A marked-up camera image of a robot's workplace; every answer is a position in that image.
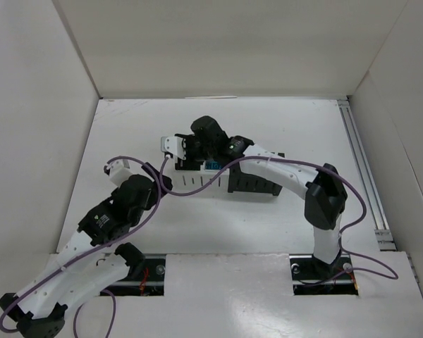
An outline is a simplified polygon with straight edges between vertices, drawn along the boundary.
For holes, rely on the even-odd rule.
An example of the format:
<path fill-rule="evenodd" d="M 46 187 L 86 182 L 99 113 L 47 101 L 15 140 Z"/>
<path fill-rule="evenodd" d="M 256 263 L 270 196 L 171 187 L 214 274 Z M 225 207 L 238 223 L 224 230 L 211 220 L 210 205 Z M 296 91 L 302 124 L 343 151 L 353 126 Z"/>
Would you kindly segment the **teal printed oval lego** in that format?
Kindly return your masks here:
<path fill-rule="evenodd" d="M 222 166 L 216 161 L 207 161 L 204 165 L 205 170 L 220 171 Z"/>

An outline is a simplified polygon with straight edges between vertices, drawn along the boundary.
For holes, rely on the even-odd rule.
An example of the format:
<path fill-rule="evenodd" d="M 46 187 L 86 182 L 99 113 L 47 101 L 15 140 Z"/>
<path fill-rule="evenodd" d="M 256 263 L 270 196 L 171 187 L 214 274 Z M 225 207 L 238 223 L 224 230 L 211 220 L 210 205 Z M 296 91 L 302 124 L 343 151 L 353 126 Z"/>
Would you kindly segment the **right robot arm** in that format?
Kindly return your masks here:
<path fill-rule="evenodd" d="M 329 276 L 341 256 L 338 244 L 341 216 L 348 194 L 336 178 L 337 170 L 326 163 L 323 170 L 284 163 L 251 139 L 229 137 L 212 117 L 205 115 L 190 126 L 191 134 L 175 134 L 176 171 L 197 172 L 208 161 L 228 167 L 228 191 L 277 196 L 282 189 L 305 202 L 304 217 L 313 227 L 312 262 L 320 278 Z"/>

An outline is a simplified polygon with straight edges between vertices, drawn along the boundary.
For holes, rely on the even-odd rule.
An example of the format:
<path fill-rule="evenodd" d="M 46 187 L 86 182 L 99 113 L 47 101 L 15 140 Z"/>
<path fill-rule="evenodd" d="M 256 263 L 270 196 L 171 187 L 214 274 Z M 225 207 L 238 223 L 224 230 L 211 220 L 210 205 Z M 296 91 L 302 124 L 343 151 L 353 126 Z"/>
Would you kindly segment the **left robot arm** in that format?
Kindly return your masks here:
<path fill-rule="evenodd" d="M 55 337 L 66 316 L 77 315 L 82 305 L 107 291 L 128 275 L 138 275 L 145 255 L 124 239 L 145 225 L 161 199 L 173 189 L 171 178 L 149 163 L 144 174 L 130 170 L 127 156 L 108 162 L 104 172 L 115 185 L 111 195 L 93 207 L 57 257 L 28 286 L 0 298 L 5 318 L 15 322 L 14 332 L 23 337 Z"/>

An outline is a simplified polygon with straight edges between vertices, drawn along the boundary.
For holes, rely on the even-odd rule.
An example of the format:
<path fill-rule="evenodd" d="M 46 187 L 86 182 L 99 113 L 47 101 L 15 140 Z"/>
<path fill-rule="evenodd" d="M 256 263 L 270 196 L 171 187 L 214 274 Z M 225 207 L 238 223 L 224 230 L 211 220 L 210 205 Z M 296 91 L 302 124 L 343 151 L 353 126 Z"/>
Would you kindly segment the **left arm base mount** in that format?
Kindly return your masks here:
<path fill-rule="evenodd" d="M 113 253 L 104 253 L 95 265 L 100 266 L 109 258 L 124 255 L 130 265 L 124 264 L 127 275 L 110 284 L 106 289 L 114 296 L 163 296 L 166 273 L 165 255 L 144 255 L 131 243 L 119 244 Z"/>

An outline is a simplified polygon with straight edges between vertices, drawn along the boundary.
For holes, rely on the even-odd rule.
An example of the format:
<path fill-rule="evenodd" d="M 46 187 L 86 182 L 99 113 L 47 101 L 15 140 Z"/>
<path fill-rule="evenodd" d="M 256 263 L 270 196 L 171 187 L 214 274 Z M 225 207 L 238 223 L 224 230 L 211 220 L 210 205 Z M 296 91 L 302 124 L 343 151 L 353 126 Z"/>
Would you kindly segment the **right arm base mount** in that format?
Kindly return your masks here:
<path fill-rule="evenodd" d="M 331 265 L 319 262 L 310 254 L 292 255 L 289 261 L 295 296 L 359 294 L 355 276 L 345 271 L 352 267 L 349 255 L 343 254 Z"/>

